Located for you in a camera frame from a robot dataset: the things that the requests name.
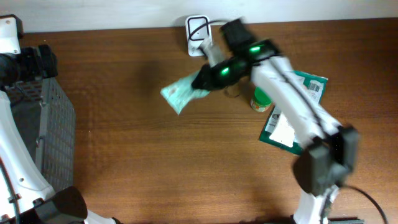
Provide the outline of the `pale green tissue packet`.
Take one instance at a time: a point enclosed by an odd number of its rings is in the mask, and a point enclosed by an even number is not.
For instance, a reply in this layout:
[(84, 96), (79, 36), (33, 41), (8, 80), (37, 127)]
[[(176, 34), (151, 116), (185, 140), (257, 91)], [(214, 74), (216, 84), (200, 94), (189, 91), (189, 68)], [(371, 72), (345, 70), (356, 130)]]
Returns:
[(192, 87), (192, 83), (197, 76), (198, 71), (179, 79), (160, 91), (160, 94), (178, 115), (191, 100), (204, 98), (210, 94), (208, 90)]

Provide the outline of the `white tube with tan cap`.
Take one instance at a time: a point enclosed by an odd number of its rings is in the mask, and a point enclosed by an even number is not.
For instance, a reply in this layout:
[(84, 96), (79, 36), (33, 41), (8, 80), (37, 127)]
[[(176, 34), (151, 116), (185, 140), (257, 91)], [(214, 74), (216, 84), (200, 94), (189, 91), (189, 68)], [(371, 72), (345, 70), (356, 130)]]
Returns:
[(283, 113), (280, 114), (270, 139), (287, 147), (294, 145), (295, 131)]

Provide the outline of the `green lid glass jar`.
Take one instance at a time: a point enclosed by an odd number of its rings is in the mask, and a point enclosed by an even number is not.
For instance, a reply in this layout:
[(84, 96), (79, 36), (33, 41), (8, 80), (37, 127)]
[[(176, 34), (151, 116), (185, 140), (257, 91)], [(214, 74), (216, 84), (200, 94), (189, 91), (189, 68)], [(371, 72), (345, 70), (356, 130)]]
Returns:
[(257, 112), (265, 112), (272, 105), (272, 100), (260, 88), (256, 87), (250, 105)]

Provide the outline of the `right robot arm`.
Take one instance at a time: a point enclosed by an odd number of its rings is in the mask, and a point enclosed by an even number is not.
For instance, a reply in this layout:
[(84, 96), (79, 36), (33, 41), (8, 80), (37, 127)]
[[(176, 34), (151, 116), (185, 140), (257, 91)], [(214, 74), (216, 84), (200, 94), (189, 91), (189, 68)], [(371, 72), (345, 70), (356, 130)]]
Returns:
[(328, 210), (354, 170), (357, 130), (342, 126), (313, 100), (273, 41), (258, 40), (241, 19), (226, 22), (220, 31), (232, 56), (225, 58), (210, 38), (203, 39), (198, 49), (209, 62), (192, 87), (219, 90), (249, 75), (283, 112), (303, 149), (293, 164), (301, 196), (292, 223), (328, 223)]

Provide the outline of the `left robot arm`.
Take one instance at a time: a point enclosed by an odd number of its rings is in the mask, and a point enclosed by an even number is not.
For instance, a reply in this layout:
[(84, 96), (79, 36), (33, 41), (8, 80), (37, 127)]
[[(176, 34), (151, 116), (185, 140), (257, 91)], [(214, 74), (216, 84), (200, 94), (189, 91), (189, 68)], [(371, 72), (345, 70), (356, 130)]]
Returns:
[(22, 21), (1, 17), (1, 222), (111, 223), (73, 184), (74, 107), (44, 44), (21, 47)]

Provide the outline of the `green 3M wipes package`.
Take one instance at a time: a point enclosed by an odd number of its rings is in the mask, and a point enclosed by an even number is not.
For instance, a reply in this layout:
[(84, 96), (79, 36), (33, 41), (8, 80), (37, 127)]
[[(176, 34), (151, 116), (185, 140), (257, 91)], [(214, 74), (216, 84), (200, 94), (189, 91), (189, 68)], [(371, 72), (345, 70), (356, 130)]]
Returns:
[[(325, 77), (319, 77), (316, 75), (300, 71), (295, 71), (295, 74), (297, 76), (297, 80), (301, 82), (304, 85), (304, 87), (307, 89), (308, 94), (313, 98), (314, 101), (319, 103), (324, 94), (325, 85), (327, 84), (328, 79)], [(261, 142), (278, 147), (282, 150), (288, 151), (292, 154), (301, 155), (303, 149), (299, 146), (296, 134), (294, 139), (294, 145), (292, 147), (287, 147), (283, 144), (277, 143), (270, 139), (270, 135), (272, 134), (281, 113), (283, 112), (280, 110), (279, 107), (277, 106), (273, 107), (267, 119), (267, 122), (264, 125), (264, 129), (262, 130), (261, 135), (259, 136), (259, 140)]]

